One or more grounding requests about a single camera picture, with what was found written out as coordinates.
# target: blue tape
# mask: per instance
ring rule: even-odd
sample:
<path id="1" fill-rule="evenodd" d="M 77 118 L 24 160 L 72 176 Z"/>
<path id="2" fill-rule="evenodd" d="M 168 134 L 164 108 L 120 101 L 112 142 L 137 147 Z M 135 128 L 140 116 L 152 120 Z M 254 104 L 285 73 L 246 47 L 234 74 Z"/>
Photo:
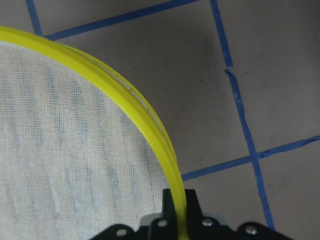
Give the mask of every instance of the blue tape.
<path id="1" fill-rule="evenodd" d="M 77 34 L 89 32 L 92 30 L 104 28 L 107 26 L 123 23 L 128 20 L 141 18 L 143 16 L 155 14 L 155 13 L 162 12 L 162 11 L 165 11 L 168 9 L 172 9 L 172 8 L 176 8 L 176 7 L 179 7 L 182 5 L 190 4 L 190 3 L 193 3 L 196 1 L 198 1 L 198 0 L 172 0 L 172 1 L 164 2 L 164 3 L 160 3 L 160 4 L 157 4 L 154 6 L 142 8 L 142 9 L 139 9 L 136 11 L 131 11 L 131 12 L 121 14 L 118 16 L 113 16 L 113 17 L 110 17 L 107 19 L 91 22 L 91 23 L 84 24 L 84 25 L 77 26 L 77 27 L 73 27 L 73 28 L 70 28 L 67 30 L 52 33 L 52 34 L 46 35 L 45 37 L 50 40 L 63 39 L 63 38 L 67 38 L 67 37 L 70 37 L 73 35 L 77 35 Z"/>
<path id="2" fill-rule="evenodd" d="M 232 161 L 223 162 L 217 165 L 205 167 L 199 170 L 191 171 L 188 173 L 182 174 L 182 180 L 187 181 L 190 179 L 195 179 L 207 174 L 213 174 L 222 170 L 230 169 L 236 166 L 240 166 L 242 164 L 247 164 L 252 161 L 251 156 L 241 157 Z"/>
<path id="3" fill-rule="evenodd" d="M 242 130 L 244 133 L 244 138 L 245 138 L 249 153 L 252 156 L 251 162 L 252 162 L 252 166 L 253 166 L 253 170 L 254 170 L 254 174 L 255 174 L 256 185 L 258 188 L 258 192 L 259 192 L 259 196 L 260 196 L 260 200 L 261 200 L 261 204 L 262 204 L 262 209 L 264 212 L 264 217 L 265 217 L 265 220 L 266 220 L 268 227 L 274 230 L 275 225 L 274 225 L 274 221 L 273 221 L 272 214 L 270 211 L 268 198 L 267 198 L 267 192 L 265 189 L 265 184 L 264 184 L 262 172 L 261 172 L 261 168 L 259 165 L 259 156 L 256 152 L 256 148 L 255 148 L 255 145 L 254 145 L 254 142 L 252 139 L 252 135 L 251 135 L 251 132 L 250 132 L 248 125 L 247 125 L 247 122 L 246 122 L 245 108 L 244 108 L 244 104 L 243 104 L 242 97 L 240 94 L 238 81 L 237 81 L 236 76 L 230 71 L 230 69 L 226 69 L 225 72 L 229 76 L 230 85 L 231 85 L 232 92 L 233 92 L 233 98 L 234 98 L 236 108 L 238 111 L 238 115 L 240 118 L 241 127 L 242 127 Z"/>
<path id="4" fill-rule="evenodd" d="M 307 144 L 313 143 L 315 141 L 319 141 L 320 140 L 320 135 L 319 136 L 313 136 L 311 138 L 305 139 L 305 140 L 300 140 L 300 141 L 295 141 L 286 145 L 282 145 L 282 146 L 278 146 L 263 152 L 258 153 L 259 158 L 263 159 L 263 158 L 267 158 L 270 155 L 273 154 L 278 154 L 278 153 L 284 153 L 293 149 L 297 149 L 300 147 L 303 147 Z"/>
<path id="5" fill-rule="evenodd" d="M 29 11 L 29 15 L 31 18 L 31 22 L 32 22 L 32 26 L 33 26 L 33 30 L 34 30 L 35 34 L 43 37 L 43 33 L 42 33 L 42 29 L 41 29 L 41 25 L 40 25 L 40 21 L 38 18 L 38 14 L 37 14 L 34 0 L 25 0 L 25 3 L 28 8 L 28 11 Z"/>
<path id="6" fill-rule="evenodd" d="M 222 54 L 223 54 L 225 65 L 227 68 L 233 67 L 233 62 L 231 59 L 224 24 L 222 22 L 220 10 L 218 7 L 218 2 L 217 2 L 217 0 L 210 0 L 210 3 L 211 3 L 211 10 L 212 10 L 213 17 L 214 17 L 215 27 L 216 27 L 216 30 L 217 30 L 217 33 L 219 36 L 219 40 L 220 40 L 220 45 L 222 48 Z"/>

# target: gray tile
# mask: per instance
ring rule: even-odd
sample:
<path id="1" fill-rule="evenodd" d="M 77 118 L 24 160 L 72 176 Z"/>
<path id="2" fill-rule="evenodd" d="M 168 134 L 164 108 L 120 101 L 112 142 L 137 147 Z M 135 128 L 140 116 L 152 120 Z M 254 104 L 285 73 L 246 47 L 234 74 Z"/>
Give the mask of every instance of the gray tile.
<path id="1" fill-rule="evenodd" d="M 319 239 L 320 142 L 260 160 L 277 231 L 293 239 Z"/>
<path id="2" fill-rule="evenodd" d="M 150 7 L 168 0 L 34 0 L 43 34 Z"/>
<path id="3" fill-rule="evenodd" d="M 320 134 L 320 1 L 219 1 L 258 151 Z"/>
<path id="4" fill-rule="evenodd" d="M 184 186 L 195 189 L 202 212 L 224 217 L 234 230 L 249 221 L 266 225 L 251 163 L 185 181 Z"/>
<path id="5" fill-rule="evenodd" d="M 183 173 L 248 155 L 208 1 L 59 42 L 98 57 L 141 91 Z"/>
<path id="6" fill-rule="evenodd" d="M 1 1 L 0 25 L 35 33 L 24 0 Z"/>

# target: white fabric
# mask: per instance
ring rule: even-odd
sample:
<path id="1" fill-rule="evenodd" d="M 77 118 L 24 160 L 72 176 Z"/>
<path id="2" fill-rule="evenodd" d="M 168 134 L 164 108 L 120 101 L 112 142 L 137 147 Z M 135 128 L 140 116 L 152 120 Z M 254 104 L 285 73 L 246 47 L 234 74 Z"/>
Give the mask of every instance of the white fabric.
<path id="1" fill-rule="evenodd" d="M 86 240 L 160 212 L 148 142 L 73 70 L 0 41 L 0 239 Z"/>

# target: yellow rim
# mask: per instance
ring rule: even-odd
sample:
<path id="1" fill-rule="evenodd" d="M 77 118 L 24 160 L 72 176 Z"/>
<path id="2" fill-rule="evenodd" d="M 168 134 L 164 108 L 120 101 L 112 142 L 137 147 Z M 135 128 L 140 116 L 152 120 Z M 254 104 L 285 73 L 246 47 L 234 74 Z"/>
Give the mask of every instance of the yellow rim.
<path id="1" fill-rule="evenodd" d="M 128 115 L 162 166 L 174 202 L 178 238 L 186 239 L 187 203 L 177 158 L 167 131 L 139 91 L 111 67 L 78 49 L 4 26 L 0 26 L 0 40 L 29 48 L 71 68 L 107 94 Z"/>

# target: metal screw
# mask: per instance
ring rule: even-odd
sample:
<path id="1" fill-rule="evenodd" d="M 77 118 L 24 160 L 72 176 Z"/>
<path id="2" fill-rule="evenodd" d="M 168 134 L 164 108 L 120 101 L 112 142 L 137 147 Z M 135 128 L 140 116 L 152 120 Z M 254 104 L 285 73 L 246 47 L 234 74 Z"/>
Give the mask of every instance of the metal screw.
<path id="1" fill-rule="evenodd" d="M 123 237 L 123 236 L 125 236 L 127 234 L 127 230 L 126 229 L 119 229 L 119 230 L 117 230 L 116 232 L 115 232 L 115 235 L 117 236 L 117 237 Z"/>
<path id="2" fill-rule="evenodd" d="M 158 227 L 160 228 L 164 228 L 168 225 L 168 221 L 165 219 L 161 219 L 160 221 L 158 221 Z"/>
<path id="3" fill-rule="evenodd" d="M 210 218 L 205 218 L 202 220 L 202 225 L 205 227 L 212 227 L 214 225 L 214 222 Z"/>
<path id="4" fill-rule="evenodd" d="M 258 233 L 258 230 L 254 226 L 249 225 L 245 228 L 245 232 L 250 235 L 256 235 Z"/>

